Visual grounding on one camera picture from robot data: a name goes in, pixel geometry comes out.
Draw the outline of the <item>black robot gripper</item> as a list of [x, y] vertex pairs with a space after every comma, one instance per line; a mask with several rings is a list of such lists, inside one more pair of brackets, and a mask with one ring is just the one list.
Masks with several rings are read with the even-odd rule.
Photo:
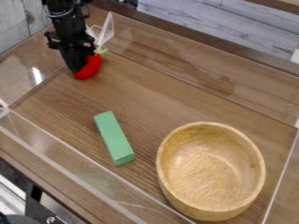
[[44, 33], [48, 47], [62, 50], [60, 53], [67, 66], [76, 73], [87, 63], [87, 55], [98, 54], [95, 39], [86, 33], [86, 19], [90, 14], [82, 14], [76, 11], [52, 11], [48, 17], [55, 28], [54, 31]]

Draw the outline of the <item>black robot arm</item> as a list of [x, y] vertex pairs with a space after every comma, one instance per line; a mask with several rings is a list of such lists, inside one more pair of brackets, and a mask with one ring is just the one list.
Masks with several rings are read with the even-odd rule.
[[87, 33], [86, 19], [90, 13], [83, 7], [92, 0], [42, 0], [47, 7], [52, 31], [44, 33], [48, 47], [60, 52], [70, 70], [76, 73], [95, 54], [95, 38]]

